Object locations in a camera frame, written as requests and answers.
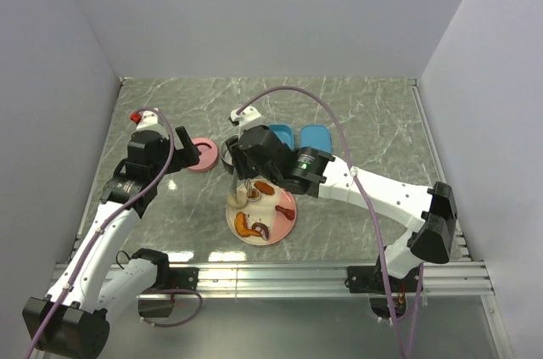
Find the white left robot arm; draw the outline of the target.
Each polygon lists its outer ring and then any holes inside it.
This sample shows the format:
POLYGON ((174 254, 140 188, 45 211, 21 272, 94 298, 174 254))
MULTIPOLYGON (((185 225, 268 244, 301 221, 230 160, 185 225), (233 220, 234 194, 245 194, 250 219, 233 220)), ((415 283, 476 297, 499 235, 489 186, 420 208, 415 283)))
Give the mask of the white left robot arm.
POLYGON ((45 297, 31 297, 23 308, 30 351, 96 358, 114 319, 141 293, 175 294, 181 288, 168 255, 157 250, 140 249, 121 272, 108 274, 164 175, 198 163, 199 151, 184 127, 137 126, 127 157, 107 182, 94 222, 71 262, 45 297))

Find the red chicken drumstick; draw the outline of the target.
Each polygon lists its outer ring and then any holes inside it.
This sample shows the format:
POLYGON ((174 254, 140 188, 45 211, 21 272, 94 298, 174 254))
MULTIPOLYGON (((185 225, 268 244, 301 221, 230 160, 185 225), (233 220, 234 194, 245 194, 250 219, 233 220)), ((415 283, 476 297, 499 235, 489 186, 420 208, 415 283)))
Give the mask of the red chicken drumstick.
POLYGON ((275 211, 283 214, 289 221, 294 221, 296 218, 296 210, 285 208, 281 205, 275 206, 275 211))

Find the beige round bun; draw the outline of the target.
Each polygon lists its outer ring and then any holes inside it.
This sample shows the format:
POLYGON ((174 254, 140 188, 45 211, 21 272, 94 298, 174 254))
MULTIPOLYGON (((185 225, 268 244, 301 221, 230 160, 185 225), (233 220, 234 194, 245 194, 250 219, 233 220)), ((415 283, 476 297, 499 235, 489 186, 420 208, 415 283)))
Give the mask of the beige round bun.
POLYGON ((245 195, 229 193, 227 196, 227 205, 235 210, 243 209, 248 203, 245 195))

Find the steel serving tongs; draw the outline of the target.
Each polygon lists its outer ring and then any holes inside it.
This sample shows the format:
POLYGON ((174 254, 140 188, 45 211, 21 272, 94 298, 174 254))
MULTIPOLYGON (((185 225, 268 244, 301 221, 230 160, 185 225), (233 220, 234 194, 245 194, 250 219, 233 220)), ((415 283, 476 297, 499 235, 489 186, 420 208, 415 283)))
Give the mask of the steel serving tongs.
POLYGON ((240 178, 238 176, 237 170, 234 168, 232 174, 232 183, 230 186, 230 192, 238 195, 245 195, 251 189, 251 179, 250 178, 240 178))

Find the orange fried shrimp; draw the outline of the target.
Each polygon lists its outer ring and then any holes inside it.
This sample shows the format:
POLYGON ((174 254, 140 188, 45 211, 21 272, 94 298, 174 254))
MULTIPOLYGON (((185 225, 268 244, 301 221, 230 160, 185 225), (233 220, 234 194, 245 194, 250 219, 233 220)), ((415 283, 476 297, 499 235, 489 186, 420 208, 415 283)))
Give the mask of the orange fried shrimp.
POLYGON ((254 237, 261 236, 261 233, 259 231, 256 231, 248 227, 246 215, 242 211, 238 212, 237 215, 235 216, 234 228, 235 228, 236 233, 243 238, 247 238, 251 236, 254 236, 254 237))

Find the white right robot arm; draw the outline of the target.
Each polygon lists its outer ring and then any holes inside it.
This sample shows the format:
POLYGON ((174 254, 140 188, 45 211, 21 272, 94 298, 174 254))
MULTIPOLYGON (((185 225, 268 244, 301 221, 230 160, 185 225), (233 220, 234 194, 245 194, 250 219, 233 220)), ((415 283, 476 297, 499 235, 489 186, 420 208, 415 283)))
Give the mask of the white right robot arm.
POLYGON ((374 269, 380 289, 395 289, 422 263, 449 262, 457 221, 449 184, 408 184, 351 166, 320 149, 291 149, 262 125, 228 141, 227 147, 241 179, 264 177, 292 194, 342 201, 404 226, 404 234, 385 247, 383 264, 374 269))

